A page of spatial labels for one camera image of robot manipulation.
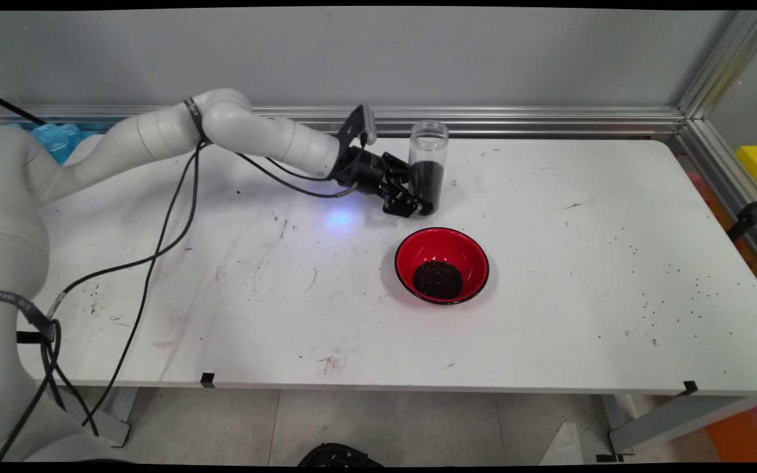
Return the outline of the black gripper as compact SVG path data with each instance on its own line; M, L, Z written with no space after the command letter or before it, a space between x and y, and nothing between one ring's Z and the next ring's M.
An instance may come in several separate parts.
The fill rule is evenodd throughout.
M344 191L382 197L382 212L408 218L412 215L430 215L433 205L424 198L417 198L405 186L409 181L409 164L389 152L381 155L363 148L350 146L339 152L331 171L331 179Z

